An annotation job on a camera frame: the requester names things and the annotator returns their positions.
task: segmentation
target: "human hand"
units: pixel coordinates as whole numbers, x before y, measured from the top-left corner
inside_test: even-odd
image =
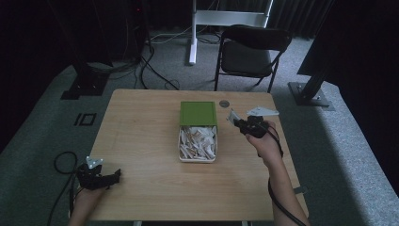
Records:
[[[69,226],[85,225],[86,220],[93,212],[101,197],[106,191],[106,187],[89,190],[81,188],[76,195],[73,213],[69,222]]]
[[[258,155],[263,159],[264,164],[270,168],[276,164],[282,164],[281,155],[279,153],[279,145],[272,138],[269,133],[272,133],[275,137],[278,137],[276,132],[276,124],[272,121],[265,121],[269,124],[272,129],[268,129],[268,132],[262,138],[256,138],[250,134],[246,134],[247,141],[252,144]]]

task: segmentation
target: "green lid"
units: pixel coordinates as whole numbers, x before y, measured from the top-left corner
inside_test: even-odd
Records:
[[[180,125],[217,125],[215,102],[181,102]]]

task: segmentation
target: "white stand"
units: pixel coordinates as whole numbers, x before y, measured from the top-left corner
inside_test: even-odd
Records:
[[[190,49],[191,65],[196,64],[197,57],[197,29],[201,25],[221,25],[230,26],[234,24],[244,24],[250,26],[266,27],[269,20],[270,9],[273,0],[269,0],[264,12],[239,12],[239,11],[215,11],[215,10],[197,10],[197,0],[193,0],[193,20],[192,20],[192,38]]]

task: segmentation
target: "chair leg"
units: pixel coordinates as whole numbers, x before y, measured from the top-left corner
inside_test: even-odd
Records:
[[[219,73],[216,72],[215,74],[215,87],[214,87],[214,91],[217,91],[217,82],[219,81]]]
[[[257,84],[255,84],[255,86],[258,86],[259,84],[261,84],[261,82],[262,82],[262,80],[264,79],[264,77],[263,78],[261,78],[261,79],[259,79],[259,81],[258,81],[258,83]]]
[[[275,76],[276,76],[276,72],[273,72],[272,78],[270,79],[269,88],[267,89],[267,93],[270,93],[270,91],[272,90],[272,86],[273,86],[273,82],[274,82]]]

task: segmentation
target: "gray carpet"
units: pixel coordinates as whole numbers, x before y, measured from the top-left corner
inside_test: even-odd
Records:
[[[199,42],[197,64],[188,66],[188,43],[187,39],[174,39],[154,44],[151,65],[165,78],[178,81],[180,89],[213,90],[218,46]],[[305,199],[311,223],[398,225],[398,198],[339,89],[328,83],[322,86],[335,111],[295,104],[287,83],[308,81],[308,76],[299,76],[296,72],[310,46],[311,40],[293,39],[281,58],[272,94],[300,183],[310,190]],[[149,55],[148,47],[143,54]],[[66,175],[54,170],[54,158],[59,153],[74,151],[82,162],[89,155],[113,90],[143,89],[136,73],[113,73],[102,96],[82,96],[75,101],[60,100],[63,91],[73,82],[74,69],[69,67],[54,79],[0,155],[0,225],[46,224],[51,207],[67,180]],[[171,89],[150,71],[144,72],[143,79],[149,89]],[[269,80],[264,79],[260,86],[253,87],[256,81],[221,77],[218,90],[266,91]],[[75,125],[79,114],[94,113],[97,117],[91,126]],[[64,170],[72,167],[69,157],[58,163]],[[52,225],[66,225],[67,215],[68,196],[63,195]],[[254,222],[257,226],[270,224]],[[90,222],[88,225],[133,223]]]

